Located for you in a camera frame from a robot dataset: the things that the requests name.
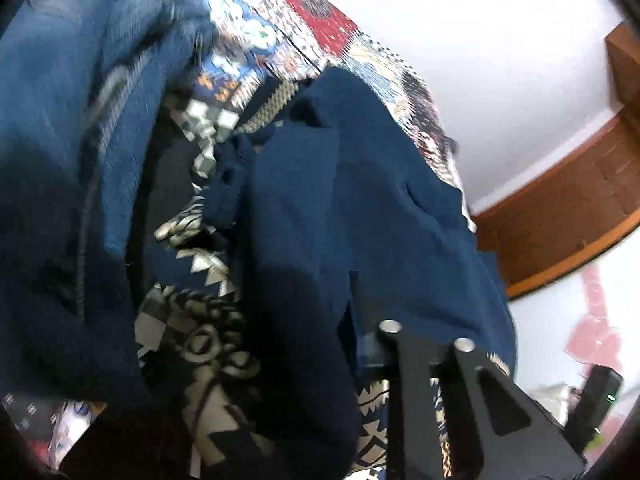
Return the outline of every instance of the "navy blue fabric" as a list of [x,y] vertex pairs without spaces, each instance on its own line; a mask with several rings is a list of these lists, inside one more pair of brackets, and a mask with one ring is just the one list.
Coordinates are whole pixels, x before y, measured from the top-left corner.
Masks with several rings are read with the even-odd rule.
[[14,390],[148,402],[132,207],[161,95],[214,37],[200,0],[27,0],[1,38],[0,380]]
[[[460,191],[438,179],[367,85],[327,69],[279,118],[251,171],[234,182],[218,171],[204,194],[240,194],[234,214],[247,244],[243,297],[259,326],[255,351],[266,370],[282,368],[305,423],[343,449],[358,426],[336,334],[350,271],[369,297],[394,298],[389,318],[441,343],[469,337],[513,367],[504,284],[476,248]],[[220,167],[238,164],[246,142],[229,146]]]
[[238,204],[248,182],[249,170],[255,160],[255,150],[245,136],[233,136],[217,144],[213,155],[219,175],[213,192],[205,190],[202,219],[217,229],[231,229],[236,222]]

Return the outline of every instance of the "pink object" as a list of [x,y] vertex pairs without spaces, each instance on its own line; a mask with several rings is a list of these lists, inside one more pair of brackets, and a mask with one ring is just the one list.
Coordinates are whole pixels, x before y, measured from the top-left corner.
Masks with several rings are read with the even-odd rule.
[[622,374],[622,364],[618,360],[622,338],[618,330],[609,325],[597,264],[583,269],[580,276],[588,313],[574,327],[564,351],[579,363],[587,365],[582,371],[585,377],[591,370],[591,365],[608,366]]

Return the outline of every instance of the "clothing pile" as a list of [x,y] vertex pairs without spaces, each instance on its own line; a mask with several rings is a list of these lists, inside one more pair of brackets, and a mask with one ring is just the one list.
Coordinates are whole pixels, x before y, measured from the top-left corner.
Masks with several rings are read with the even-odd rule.
[[514,367],[421,78],[287,2],[27,0],[0,40],[0,381],[180,413],[201,478],[385,465],[352,272],[389,319]]

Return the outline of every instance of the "multicolored fabric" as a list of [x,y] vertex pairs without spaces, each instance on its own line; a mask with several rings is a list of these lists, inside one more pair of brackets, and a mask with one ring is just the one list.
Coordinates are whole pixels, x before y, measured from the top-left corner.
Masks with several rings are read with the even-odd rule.
[[[220,37],[193,86],[197,99],[241,112],[268,75],[300,81],[343,66],[376,91],[438,177],[462,189],[454,142],[444,136],[422,77],[327,0],[204,3]],[[469,218],[466,205],[463,214]]]

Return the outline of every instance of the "black metal bracket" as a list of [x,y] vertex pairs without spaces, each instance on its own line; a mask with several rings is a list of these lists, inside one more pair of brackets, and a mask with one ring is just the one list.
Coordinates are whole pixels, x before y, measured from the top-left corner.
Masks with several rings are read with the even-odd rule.
[[426,341],[397,321],[380,319],[383,301],[364,298],[352,276],[354,316],[367,333],[360,363],[390,381],[387,477],[444,479],[431,379],[446,412],[456,479],[566,480],[584,471],[584,447],[604,420],[622,378],[594,367],[563,429],[467,338]]

